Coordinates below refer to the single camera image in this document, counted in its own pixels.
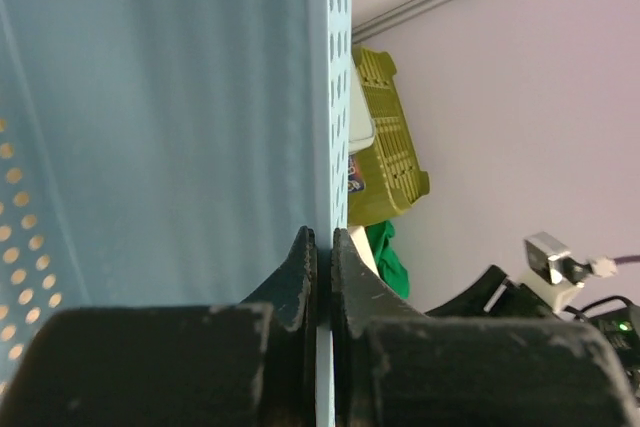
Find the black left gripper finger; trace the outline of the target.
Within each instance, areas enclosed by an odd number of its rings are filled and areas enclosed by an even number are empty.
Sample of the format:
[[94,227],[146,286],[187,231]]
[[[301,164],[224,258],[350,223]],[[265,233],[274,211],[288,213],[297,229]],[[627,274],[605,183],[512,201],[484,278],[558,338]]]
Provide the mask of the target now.
[[235,305],[75,308],[36,334],[3,395],[5,426],[312,426],[317,248]]

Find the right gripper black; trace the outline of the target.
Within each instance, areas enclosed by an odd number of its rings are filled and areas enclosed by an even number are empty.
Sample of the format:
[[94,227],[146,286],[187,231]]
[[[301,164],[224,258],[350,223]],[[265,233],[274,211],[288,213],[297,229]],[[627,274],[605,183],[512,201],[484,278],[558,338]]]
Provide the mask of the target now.
[[426,315],[334,233],[331,323],[340,426],[635,426],[636,399],[610,343],[558,319],[491,265]]

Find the olive green large container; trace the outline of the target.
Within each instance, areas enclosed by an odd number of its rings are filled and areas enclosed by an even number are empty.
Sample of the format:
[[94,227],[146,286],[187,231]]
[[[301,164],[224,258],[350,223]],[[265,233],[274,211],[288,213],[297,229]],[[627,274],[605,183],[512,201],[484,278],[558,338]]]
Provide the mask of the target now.
[[364,46],[352,53],[375,136],[349,160],[348,224],[369,226],[409,211],[429,193],[430,179],[414,149],[390,54]]

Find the pale blue basket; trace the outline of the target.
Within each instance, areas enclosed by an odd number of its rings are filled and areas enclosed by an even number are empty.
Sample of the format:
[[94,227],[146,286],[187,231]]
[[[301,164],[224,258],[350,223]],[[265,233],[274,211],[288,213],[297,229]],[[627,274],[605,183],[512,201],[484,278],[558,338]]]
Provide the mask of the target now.
[[1,403],[75,308],[235,305],[347,220],[352,0],[1,0]]

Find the white perforated basket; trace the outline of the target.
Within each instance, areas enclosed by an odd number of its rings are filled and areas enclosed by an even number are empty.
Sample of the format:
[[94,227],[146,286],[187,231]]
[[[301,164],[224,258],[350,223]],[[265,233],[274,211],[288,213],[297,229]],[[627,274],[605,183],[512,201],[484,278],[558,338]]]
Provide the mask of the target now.
[[361,260],[374,275],[378,276],[378,269],[365,228],[363,226],[351,226],[348,228],[348,232]]

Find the light blue perforated basket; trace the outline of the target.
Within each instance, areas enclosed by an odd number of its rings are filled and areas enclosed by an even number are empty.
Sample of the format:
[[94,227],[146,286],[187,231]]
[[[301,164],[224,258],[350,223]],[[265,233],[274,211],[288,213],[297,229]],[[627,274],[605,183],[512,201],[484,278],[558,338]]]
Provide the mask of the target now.
[[353,155],[369,148],[374,142],[375,133],[375,123],[369,112],[355,61],[352,60],[349,103],[349,154]]

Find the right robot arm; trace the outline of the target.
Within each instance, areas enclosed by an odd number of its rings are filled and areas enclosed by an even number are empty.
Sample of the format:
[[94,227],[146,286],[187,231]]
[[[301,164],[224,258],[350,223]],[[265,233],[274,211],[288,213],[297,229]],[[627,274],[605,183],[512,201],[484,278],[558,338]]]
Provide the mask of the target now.
[[513,281],[488,267],[466,290],[420,312],[334,234],[331,323],[340,426],[635,426],[639,308],[580,310],[555,300],[542,264],[576,286],[594,269],[542,235]]

